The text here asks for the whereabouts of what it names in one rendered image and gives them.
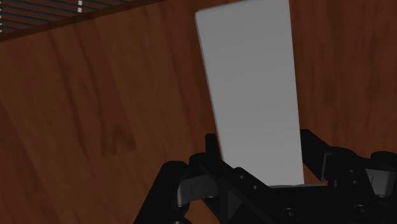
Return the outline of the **brown wooden table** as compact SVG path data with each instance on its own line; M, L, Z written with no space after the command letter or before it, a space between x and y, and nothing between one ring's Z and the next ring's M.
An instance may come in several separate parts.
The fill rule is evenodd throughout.
M216 126L196 11L146 0L0 43L0 224L133 224ZM397 0L289 0L300 126L397 153Z

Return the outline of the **grey flat rectangular tablet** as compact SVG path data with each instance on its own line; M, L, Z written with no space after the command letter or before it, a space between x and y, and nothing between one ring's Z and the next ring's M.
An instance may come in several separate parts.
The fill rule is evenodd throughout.
M270 186L304 182L288 0L196 12L223 160Z

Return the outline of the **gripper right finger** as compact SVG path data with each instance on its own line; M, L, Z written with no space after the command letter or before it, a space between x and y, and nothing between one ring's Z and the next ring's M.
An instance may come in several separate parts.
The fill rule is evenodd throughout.
M373 152L369 158L330 146L309 129L300 131L305 166L336 190L340 205L359 217L397 218L397 153Z

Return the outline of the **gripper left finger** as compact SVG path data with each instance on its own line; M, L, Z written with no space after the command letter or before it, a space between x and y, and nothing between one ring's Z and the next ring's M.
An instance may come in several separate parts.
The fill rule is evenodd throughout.
M219 224L269 224L254 203L264 184L241 167L230 167L220 157L217 137L205 136L205 152L189 162L169 161L160 168L134 224L193 224L186 214L202 200Z

